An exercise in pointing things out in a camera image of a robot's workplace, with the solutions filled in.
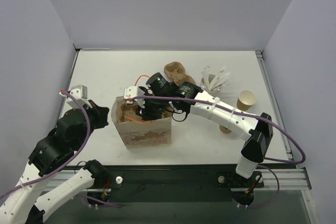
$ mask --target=gray floor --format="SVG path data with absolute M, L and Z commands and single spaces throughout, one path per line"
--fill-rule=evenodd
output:
M 263 203 L 274 191 L 257 191 L 255 204 Z M 88 208 L 79 198 L 57 210 L 46 224 L 92 223 L 310 223 L 302 194 L 282 191 L 278 199 L 261 209 L 237 209 L 233 202 L 132 203 L 122 209 Z

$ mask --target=cup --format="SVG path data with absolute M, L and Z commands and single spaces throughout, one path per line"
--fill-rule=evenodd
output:
M 247 111 L 252 105 L 256 104 L 256 95 L 249 90 L 242 91 L 238 96 L 237 108 L 242 111 Z
M 211 81 L 216 77 L 215 74 L 209 74 L 209 83 L 211 83 Z M 206 92 L 208 92 L 209 95 L 212 95 L 213 97 L 216 96 L 220 90 L 222 89 L 223 84 L 221 84 L 220 86 L 218 86 L 215 90 L 211 91 L 209 90 L 206 85 L 204 84 L 204 78 L 201 79 L 201 88 L 203 90 L 205 90 Z
M 225 133 L 225 134 L 230 134 L 232 131 L 229 130 L 228 128 L 224 127 L 224 126 L 219 126 L 219 129 L 221 132 Z

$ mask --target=table surface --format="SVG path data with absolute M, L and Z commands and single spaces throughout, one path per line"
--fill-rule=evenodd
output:
M 78 54 L 70 87 L 83 84 L 88 87 L 88 98 L 99 106 L 112 108 L 116 97 L 123 95 L 126 87 L 133 86 L 141 74 L 163 73 L 166 64 L 179 61 L 196 83 L 201 71 L 209 65 L 218 73 L 222 66 L 231 72 L 229 85 L 218 97 L 232 106 L 236 105 L 242 90 L 251 90 L 257 103 L 248 112 L 266 112 L 275 120 L 255 52 L 253 51 L 85 51 Z M 144 86 L 146 77 L 138 85 Z M 65 104 L 62 115 L 70 109 Z M 121 141 L 111 116 L 109 125 L 96 130 L 87 146 L 70 165 L 79 161 L 97 159 L 104 165 L 184 165 L 184 164 L 237 164 L 244 144 L 235 133 L 223 134 L 218 124 L 196 115 L 185 122 L 172 123 L 172 144 L 127 150 Z M 274 136 L 268 157 L 288 160 L 280 133 Z

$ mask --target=white wall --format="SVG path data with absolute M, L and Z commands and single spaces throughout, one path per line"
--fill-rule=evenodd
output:
M 75 50 L 49 0 L 0 0 L 0 194 L 55 126 Z
M 264 49 L 291 0 L 51 0 L 76 48 Z
M 322 223 L 334 223 L 336 0 L 293 0 L 265 49 L 286 130 L 307 153 Z

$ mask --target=cardboard box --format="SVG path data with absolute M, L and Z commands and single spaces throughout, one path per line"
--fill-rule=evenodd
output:
M 126 105 L 123 97 L 117 97 L 111 110 L 112 122 L 116 126 L 127 149 L 168 145 L 172 143 L 172 118 L 169 112 L 162 119 L 142 121 L 135 114 L 137 105 Z

